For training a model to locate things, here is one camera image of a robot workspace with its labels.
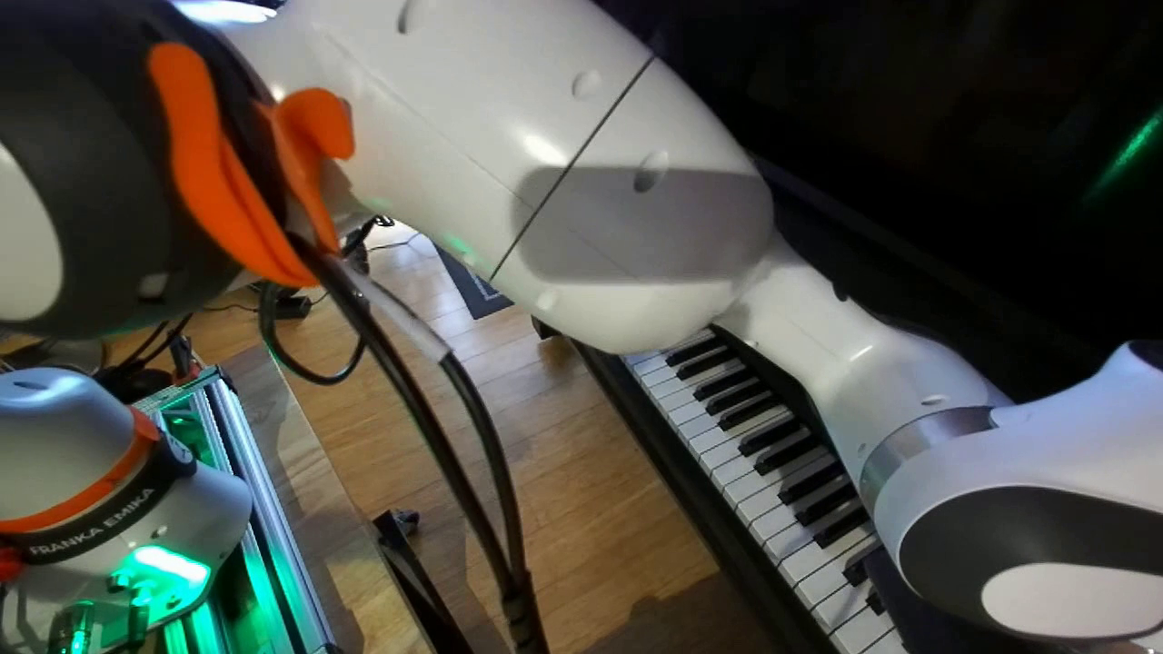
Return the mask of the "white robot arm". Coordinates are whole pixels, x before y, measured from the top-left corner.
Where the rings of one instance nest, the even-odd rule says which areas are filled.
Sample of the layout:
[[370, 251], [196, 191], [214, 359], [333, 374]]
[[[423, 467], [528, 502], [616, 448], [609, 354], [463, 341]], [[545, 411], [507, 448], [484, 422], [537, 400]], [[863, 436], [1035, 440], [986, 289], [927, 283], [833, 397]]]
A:
[[392, 205], [604, 351], [718, 327], [809, 397], [901, 581], [1029, 639], [1156, 643], [1139, 471], [1158, 371], [1005, 400], [833, 289], [686, 83], [585, 0], [0, 0], [4, 318], [111, 329], [238, 276], [302, 283], [346, 203]]

